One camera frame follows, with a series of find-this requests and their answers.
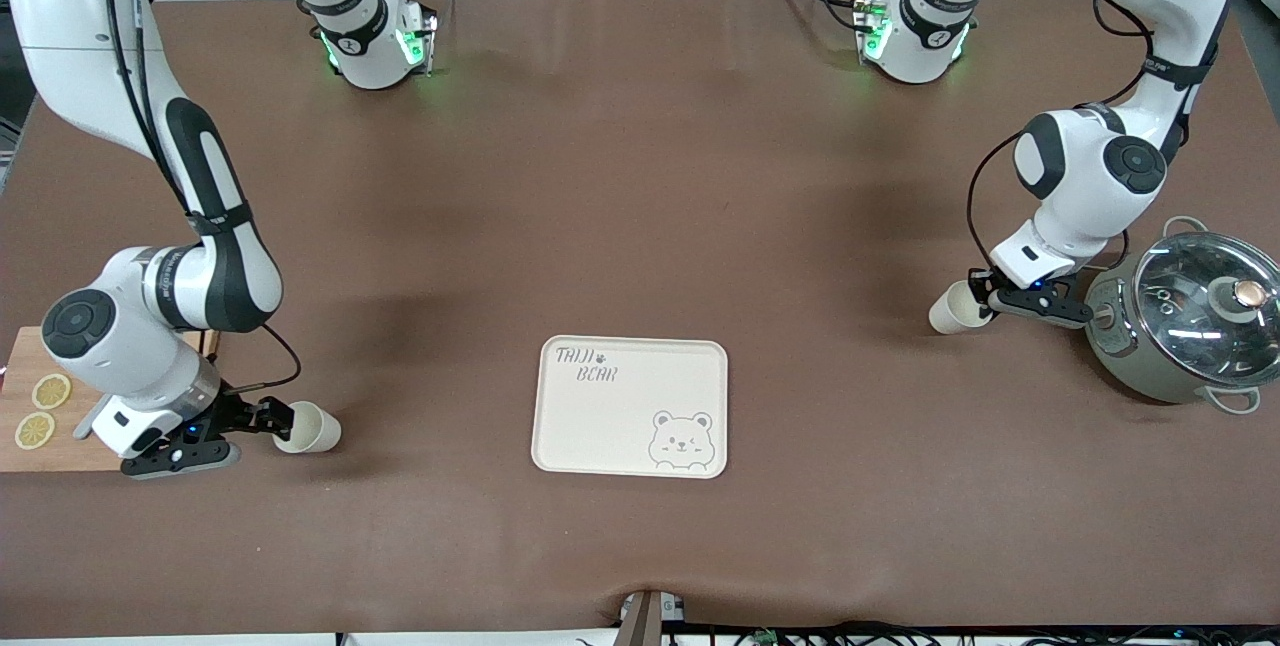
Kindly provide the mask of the grey pot with glass lid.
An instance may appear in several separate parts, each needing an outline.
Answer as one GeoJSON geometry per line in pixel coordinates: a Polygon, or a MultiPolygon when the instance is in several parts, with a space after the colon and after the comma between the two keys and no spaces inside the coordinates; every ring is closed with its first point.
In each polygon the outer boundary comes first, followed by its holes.
{"type": "MultiPolygon", "coordinates": [[[[1160,240],[1183,232],[1211,230],[1196,217],[1171,217],[1165,223],[1160,240]]],[[[1189,404],[1203,400],[1226,414],[1257,412],[1261,390],[1270,382],[1252,388],[1226,388],[1207,382],[1164,356],[1140,326],[1135,272],[1139,260],[1148,249],[1130,255],[1119,266],[1098,274],[1087,292],[1085,303],[1093,310],[1094,319],[1085,326],[1085,336],[1100,365],[1132,391],[1161,403],[1189,404]]]]}

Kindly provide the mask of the cream bear print tray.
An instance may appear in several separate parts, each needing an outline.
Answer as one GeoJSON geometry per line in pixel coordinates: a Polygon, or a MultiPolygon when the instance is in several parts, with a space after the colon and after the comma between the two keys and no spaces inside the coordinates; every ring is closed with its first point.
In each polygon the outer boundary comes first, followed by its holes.
{"type": "Polygon", "coordinates": [[[716,478],[730,459],[728,406],[717,342],[552,336],[530,455],[550,473],[716,478]]]}

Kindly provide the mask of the brown table cover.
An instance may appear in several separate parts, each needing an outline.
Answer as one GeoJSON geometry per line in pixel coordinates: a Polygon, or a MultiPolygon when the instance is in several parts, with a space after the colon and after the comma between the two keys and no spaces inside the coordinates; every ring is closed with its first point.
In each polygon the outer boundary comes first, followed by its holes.
{"type": "Polygon", "coordinates": [[[746,626],[1280,623],[1280,403],[1120,391],[1079,333],[927,312],[972,171],[1105,98],[1091,0],[983,0],[943,81],[809,0],[438,0],[436,72],[333,75],[289,0],[157,3],[283,274],[284,400],[342,441],[134,482],[0,475],[0,638],[563,629],[635,590],[746,626]],[[716,478],[550,473],[552,336],[717,342],[716,478]]]}

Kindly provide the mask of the wooden cutting board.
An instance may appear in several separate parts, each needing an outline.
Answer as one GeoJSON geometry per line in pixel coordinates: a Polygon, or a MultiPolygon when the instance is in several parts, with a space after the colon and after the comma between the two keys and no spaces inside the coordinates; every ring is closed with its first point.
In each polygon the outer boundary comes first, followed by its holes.
{"type": "Polygon", "coordinates": [[[74,429],[101,400],[102,391],[59,367],[44,349],[40,327],[19,327],[0,388],[0,473],[116,472],[120,458],[96,435],[74,437],[74,429]],[[38,411],[32,394],[41,377],[61,374],[70,381],[70,395],[49,412],[52,437],[36,449],[15,441],[19,423],[38,411]]]}

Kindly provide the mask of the glass pot lid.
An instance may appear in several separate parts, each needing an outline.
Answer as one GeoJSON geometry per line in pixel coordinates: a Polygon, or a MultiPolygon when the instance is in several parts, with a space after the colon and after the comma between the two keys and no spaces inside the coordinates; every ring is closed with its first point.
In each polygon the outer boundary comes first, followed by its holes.
{"type": "Polygon", "coordinates": [[[1280,264],[1235,237],[1183,232],[1139,260],[1140,326],[1164,356],[1207,382],[1280,377],[1280,264]]]}

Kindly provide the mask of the white plastic cup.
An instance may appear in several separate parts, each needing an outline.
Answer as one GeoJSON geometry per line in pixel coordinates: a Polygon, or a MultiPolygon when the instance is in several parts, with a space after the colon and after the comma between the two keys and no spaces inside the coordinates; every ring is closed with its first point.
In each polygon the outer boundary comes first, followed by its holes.
{"type": "Polygon", "coordinates": [[[932,304],[928,321],[934,333],[960,335],[987,326],[995,317],[993,310],[980,303],[969,281],[954,281],[932,304]]]}
{"type": "Polygon", "coordinates": [[[289,409],[293,423],[285,437],[273,436],[276,449],[287,454],[325,453],[338,445],[342,426],[334,414],[325,412],[311,400],[297,400],[289,409]]]}

